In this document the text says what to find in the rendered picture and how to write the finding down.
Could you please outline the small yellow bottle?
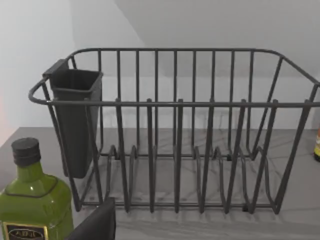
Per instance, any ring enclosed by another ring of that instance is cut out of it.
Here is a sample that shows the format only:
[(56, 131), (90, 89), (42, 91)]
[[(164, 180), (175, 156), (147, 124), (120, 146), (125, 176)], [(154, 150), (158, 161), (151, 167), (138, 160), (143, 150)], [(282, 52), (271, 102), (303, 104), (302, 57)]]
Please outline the small yellow bottle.
[(320, 127), (317, 130), (315, 146), (313, 150), (314, 159), (320, 163)]

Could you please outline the dark grey cutlery holder cup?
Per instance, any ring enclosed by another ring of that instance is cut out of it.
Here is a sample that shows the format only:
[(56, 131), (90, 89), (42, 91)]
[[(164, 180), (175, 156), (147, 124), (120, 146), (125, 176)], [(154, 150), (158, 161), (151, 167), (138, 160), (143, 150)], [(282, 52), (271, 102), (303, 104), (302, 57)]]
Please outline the dark grey cutlery holder cup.
[[(59, 59), (43, 73), (49, 77), (53, 97), (60, 101), (99, 101), (102, 97), (102, 77), (100, 71), (70, 69), (65, 59)], [(70, 162), (71, 176), (83, 179), (92, 162), (89, 130), (83, 105), (58, 105), (67, 145), (66, 156)]]

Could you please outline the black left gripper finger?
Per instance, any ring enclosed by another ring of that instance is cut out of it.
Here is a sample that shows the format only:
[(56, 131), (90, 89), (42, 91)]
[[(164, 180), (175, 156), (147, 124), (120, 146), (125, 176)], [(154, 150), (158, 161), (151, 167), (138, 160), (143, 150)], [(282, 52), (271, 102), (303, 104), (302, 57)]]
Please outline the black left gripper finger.
[(116, 204), (108, 197), (65, 240), (115, 240)]

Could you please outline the green bottle with black cap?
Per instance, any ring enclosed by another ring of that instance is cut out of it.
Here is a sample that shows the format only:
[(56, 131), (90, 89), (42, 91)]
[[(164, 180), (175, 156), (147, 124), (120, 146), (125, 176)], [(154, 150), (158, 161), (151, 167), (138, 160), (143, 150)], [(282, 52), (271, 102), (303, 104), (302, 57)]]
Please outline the green bottle with black cap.
[(3, 240), (65, 240), (74, 230), (70, 187), (44, 173), (36, 138), (17, 139), (11, 148), (17, 177), (0, 191)]

